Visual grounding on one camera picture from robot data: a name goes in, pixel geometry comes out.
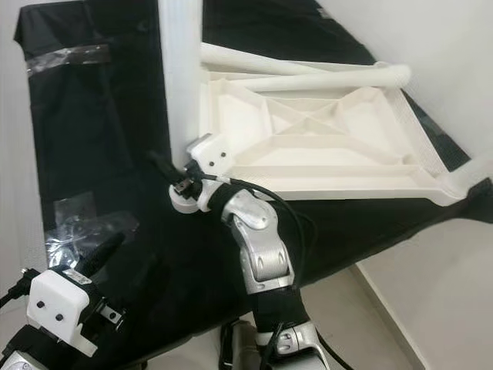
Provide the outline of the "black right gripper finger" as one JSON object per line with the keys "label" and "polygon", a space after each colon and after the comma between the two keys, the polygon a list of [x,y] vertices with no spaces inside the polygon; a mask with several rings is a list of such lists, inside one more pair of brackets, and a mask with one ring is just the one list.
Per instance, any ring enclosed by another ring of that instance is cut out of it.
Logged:
{"label": "black right gripper finger", "polygon": [[161,153],[151,150],[148,152],[148,158],[167,183],[172,184],[172,186],[179,186],[183,182],[183,173],[176,169],[173,163]]}

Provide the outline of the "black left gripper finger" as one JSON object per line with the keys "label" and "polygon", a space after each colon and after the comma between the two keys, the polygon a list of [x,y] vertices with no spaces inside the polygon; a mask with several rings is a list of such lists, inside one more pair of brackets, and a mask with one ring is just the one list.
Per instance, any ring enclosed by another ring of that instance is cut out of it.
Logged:
{"label": "black left gripper finger", "polygon": [[99,244],[91,254],[80,261],[80,274],[88,278],[98,274],[124,242],[126,242],[126,234],[117,233],[109,237],[106,242]]}

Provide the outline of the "white plastic table leg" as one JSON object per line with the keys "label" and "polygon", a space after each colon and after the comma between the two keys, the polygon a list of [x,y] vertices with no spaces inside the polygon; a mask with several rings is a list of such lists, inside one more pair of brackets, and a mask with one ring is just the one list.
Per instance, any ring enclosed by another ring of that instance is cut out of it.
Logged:
{"label": "white plastic table leg", "polygon": [[170,159],[182,169],[200,137],[202,0],[158,0]]}
{"label": "white plastic table leg", "polygon": [[300,76],[328,72],[293,61],[272,59],[260,54],[241,52],[206,42],[200,45],[200,58],[201,63],[207,65],[208,70],[216,72],[246,72],[274,76]]}
{"label": "white plastic table leg", "polygon": [[465,197],[472,187],[477,186],[487,177],[493,177],[493,150],[469,159],[457,169],[451,170],[441,183],[449,194]]}
{"label": "white plastic table leg", "polygon": [[232,81],[231,84],[258,93],[299,89],[402,88],[410,82],[411,77],[412,70],[407,65],[385,65],[343,72],[242,79]]}

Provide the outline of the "white plastic children table top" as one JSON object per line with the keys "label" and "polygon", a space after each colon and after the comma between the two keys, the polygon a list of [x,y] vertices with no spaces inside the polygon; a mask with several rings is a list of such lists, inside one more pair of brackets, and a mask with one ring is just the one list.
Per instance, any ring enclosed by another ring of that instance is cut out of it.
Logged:
{"label": "white plastic children table top", "polygon": [[[291,61],[328,72],[402,65]],[[222,135],[235,166],[230,179],[257,184],[283,200],[465,200],[441,180],[455,170],[441,161],[402,88],[362,87],[254,92],[231,84],[277,77],[216,72],[200,64],[200,137]],[[178,211],[201,211],[170,184]]]}

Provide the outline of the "clear plastic tape piece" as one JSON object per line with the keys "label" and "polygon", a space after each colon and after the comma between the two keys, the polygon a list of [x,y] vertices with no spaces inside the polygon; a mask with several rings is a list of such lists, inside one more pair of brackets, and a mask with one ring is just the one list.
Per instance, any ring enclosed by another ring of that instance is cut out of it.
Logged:
{"label": "clear plastic tape piece", "polygon": [[34,76],[63,65],[92,65],[110,61],[112,61],[112,50],[108,45],[79,45],[40,54],[25,60],[25,64],[27,75]]}
{"label": "clear plastic tape piece", "polygon": [[135,237],[139,222],[128,211],[102,213],[92,193],[53,202],[54,226],[45,232],[47,267],[75,267],[102,243],[117,234],[127,242]]}

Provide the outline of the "black tablecloth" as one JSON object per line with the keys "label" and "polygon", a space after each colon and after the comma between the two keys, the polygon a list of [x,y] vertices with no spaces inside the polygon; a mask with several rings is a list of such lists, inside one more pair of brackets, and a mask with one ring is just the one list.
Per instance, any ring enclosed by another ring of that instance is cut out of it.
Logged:
{"label": "black tablecloth", "polygon": [[[316,0],[205,0],[205,42],[292,59],[372,64],[366,46]],[[126,330],[71,370],[123,370],[176,348],[249,311],[237,250],[215,216],[182,215],[148,158],[166,145],[161,46],[154,0],[81,0],[24,6],[14,40],[25,59],[63,47],[108,45],[112,61],[63,65],[29,76],[29,110],[43,226],[53,202],[92,193],[98,211],[128,211],[139,222],[101,288],[133,303]],[[290,201],[303,217],[302,286],[461,218],[493,224],[493,183],[463,201]]]}

